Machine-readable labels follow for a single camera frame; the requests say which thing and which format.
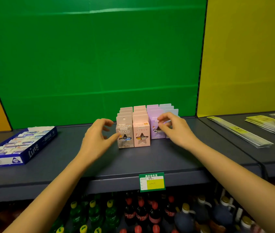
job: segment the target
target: gray shelf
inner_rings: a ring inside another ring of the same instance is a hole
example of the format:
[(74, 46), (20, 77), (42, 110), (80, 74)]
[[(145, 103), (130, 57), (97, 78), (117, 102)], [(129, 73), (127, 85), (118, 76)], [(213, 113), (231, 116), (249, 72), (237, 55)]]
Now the gray shelf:
[[(187, 119), (204, 143), (261, 176), (256, 161), (196, 118)], [(33, 199), (69, 164), (79, 151), (89, 126), (59, 127), (58, 137), (24, 166), (0, 167), (0, 201)], [(166, 186), (206, 183), (210, 173), (189, 152), (169, 139), (152, 140), (151, 146), (112, 147), (85, 172), (87, 193), (139, 189), (138, 175), (164, 172)]]
[(272, 114), (275, 112), (270, 113), (255, 113), (255, 114), (243, 114), (243, 115), (228, 115), (228, 116), (219, 116), (222, 119), (241, 127), (249, 132), (252, 132), (268, 141), (274, 143), (270, 148), (255, 148), (248, 142), (242, 140), (238, 136), (234, 135), (233, 133), (229, 132), (225, 128), (217, 125), (215, 122), (207, 119), (207, 118), (200, 118), (202, 122), (208, 125), (210, 128), (214, 129), (218, 134), (225, 137), (228, 141), (239, 147), (242, 151), (247, 153), (249, 156), (257, 160), (258, 162), (262, 163), (267, 171), (269, 177), (275, 177), (275, 134), (268, 132), (256, 125), (248, 123), (245, 120), (246, 117), (255, 116), (255, 115), (266, 115)]

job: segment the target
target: red bottle cap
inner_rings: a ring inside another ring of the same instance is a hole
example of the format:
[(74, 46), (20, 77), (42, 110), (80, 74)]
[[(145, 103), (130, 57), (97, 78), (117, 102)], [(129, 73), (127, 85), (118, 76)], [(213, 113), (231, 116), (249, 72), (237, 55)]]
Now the red bottle cap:
[(142, 233), (142, 227), (140, 225), (137, 225), (135, 228), (134, 228), (134, 232), (135, 233)]
[(157, 224), (153, 225), (153, 232), (160, 233), (160, 227)]
[(143, 200), (143, 199), (139, 200), (139, 201), (138, 201), (138, 205), (139, 205), (140, 207), (143, 207), (143, 206), (144, 206), (144, 200)]
[(153, 209), (156, 210), (158, 208), (158, 203), (156, 201), (154, 201), (151, 206), (153, 207)]
[(169, 202), (173, 203), (174, 202), (174, 197), (173, 196), (169, 196)]
[(127, 202), (127, 205), (131, 205), (132, 204), (132, 198), (127, 198), (126, 202)]

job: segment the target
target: right hand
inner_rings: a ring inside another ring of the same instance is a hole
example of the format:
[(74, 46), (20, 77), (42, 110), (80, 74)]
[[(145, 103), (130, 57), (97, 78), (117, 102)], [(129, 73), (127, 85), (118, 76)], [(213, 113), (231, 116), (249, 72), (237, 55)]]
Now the right hand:
[(192, 142), (198, 141), (198, 138), (189, 128), (185, 119), (182, 119), (171, 112), (160, 115), (157, 120), (158, 126), (163, 130), (167, 136), (180, 147), (188, 149)]

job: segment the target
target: price tag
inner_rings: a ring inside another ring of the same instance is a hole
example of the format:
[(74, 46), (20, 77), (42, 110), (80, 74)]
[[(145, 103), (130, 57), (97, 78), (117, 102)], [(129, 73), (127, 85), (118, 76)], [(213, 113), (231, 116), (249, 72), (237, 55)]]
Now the price tag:
[(165, 174), (163, 172), (140, 174), (140, 191), (165, 190)]
[(248, 131), (240, 128), (240, 127), (237, 127), (237, 126), (234, 126), (234, 127), (230, 127), (230, 129), (233, 129), (234, 131), (236, 131), (237, 133), (247, 133)]

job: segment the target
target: red label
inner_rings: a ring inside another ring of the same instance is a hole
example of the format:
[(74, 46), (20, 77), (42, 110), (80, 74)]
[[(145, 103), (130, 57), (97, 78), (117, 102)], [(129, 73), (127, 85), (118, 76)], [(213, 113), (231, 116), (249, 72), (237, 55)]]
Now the red label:
[(124, 216), (125, 216), (126, 218), (129, 218), (129, 219), (134, 218), (135, 215), (136, 215), (136, 212), (134, 212), (134, 213), (132, 213), (132, 214), (124, 213)]
[(174, 215), (175, 215), (174, 212), (170, 212), (170, 211), (168, 211), (168, 210), (166, 210), (166, 209), (165, 209), (165, 212), (166, 212), (166, 214), (167, 214), (168, 216), (174, 216)]
[(158, 219), (153, 219), (151, 216), (149, 216), (149, 220), (150, 220), (152, 223), (157, 224), (157, 223), (159, 223), (159, 222), (160, 222), (161, 217), (160, 217), (160, 218), (158, 218)]
[(139, 219), (140, 221), (145, 221), (147, 218), (148, 218), (148, 213), (145, 216), (137, 215), (137, 219)]
[(226, 228), (224, 226), (217, 225), (214, 221), (210, 221), (210, 228), (214, 233), (225, 233)]

